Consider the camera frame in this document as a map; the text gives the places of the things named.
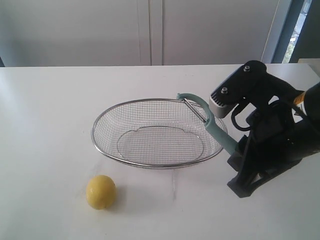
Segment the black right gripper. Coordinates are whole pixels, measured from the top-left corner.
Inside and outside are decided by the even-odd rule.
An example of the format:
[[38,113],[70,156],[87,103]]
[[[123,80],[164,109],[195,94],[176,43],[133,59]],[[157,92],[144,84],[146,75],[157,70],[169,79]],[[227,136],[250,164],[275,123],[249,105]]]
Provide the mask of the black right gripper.
[[290,169],[303,159],[303,121],[294,121],[293,112],[302,116],[292,102],[280,99],[271,104],[268,115],[252,115],[252,129],[236,145],[227,163],[237,172],[227,186],[246,198],[259,187],[254,178],[262,170]]

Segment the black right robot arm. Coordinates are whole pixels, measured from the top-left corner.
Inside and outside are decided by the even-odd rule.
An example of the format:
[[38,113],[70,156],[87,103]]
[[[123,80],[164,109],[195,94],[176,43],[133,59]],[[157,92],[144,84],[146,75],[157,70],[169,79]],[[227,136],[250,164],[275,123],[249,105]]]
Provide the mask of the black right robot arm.
[[246,198],[267,183],[320,151],[320,85],[280,98],[263,116],[256,109],[247,118],[248,136],[227,160],[237,175],[228,187]]

